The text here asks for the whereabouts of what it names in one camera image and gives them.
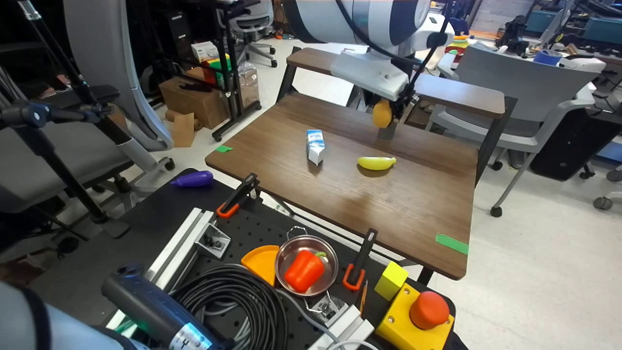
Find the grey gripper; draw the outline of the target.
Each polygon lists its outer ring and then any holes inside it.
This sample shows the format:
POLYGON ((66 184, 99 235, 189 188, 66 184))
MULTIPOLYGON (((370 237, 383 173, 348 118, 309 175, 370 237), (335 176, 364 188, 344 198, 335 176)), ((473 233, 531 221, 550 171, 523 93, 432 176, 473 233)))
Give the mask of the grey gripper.
POLYGON ((408 81, 408 75, 389 60, 373 60, 366 54, 338 54, 331 73, 389 101, 397 101, 408 81))

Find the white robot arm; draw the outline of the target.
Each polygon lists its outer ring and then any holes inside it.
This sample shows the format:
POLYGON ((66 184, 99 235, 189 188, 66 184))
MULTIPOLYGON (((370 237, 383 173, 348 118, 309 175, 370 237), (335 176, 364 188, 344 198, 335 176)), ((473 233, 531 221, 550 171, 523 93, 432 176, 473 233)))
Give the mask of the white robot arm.
POLYGON ((364 54, 338 52, 329 71, 397 101, 408 73, 397 66, 424 50, 432 0, 292 0, 288 19, 303 40, 366 44, 364 54))

